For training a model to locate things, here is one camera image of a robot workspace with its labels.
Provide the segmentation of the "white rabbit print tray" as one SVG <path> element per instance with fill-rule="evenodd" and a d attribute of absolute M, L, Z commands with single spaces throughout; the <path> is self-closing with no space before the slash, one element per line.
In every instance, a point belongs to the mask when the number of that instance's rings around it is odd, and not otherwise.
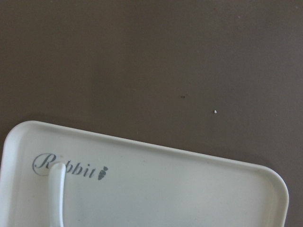
<path fill-rule="evenodd" d="M 272 169 L 45 122 L 7 135 L 0 224 L 49 227 L 48 176 L 66 166 L 64 227 L 282 227 L 289 194 Z"/>

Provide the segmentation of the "white ceramic spoon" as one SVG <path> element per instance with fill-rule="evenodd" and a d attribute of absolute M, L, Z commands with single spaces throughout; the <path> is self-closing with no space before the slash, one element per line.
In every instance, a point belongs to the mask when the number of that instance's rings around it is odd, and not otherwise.
<path fill-rule="evenodd" d="M 63 227 L 63 194 L 66 166 L 63 163 L 54 164 L 48 176 L 48 209 L 49 226 Z"/>

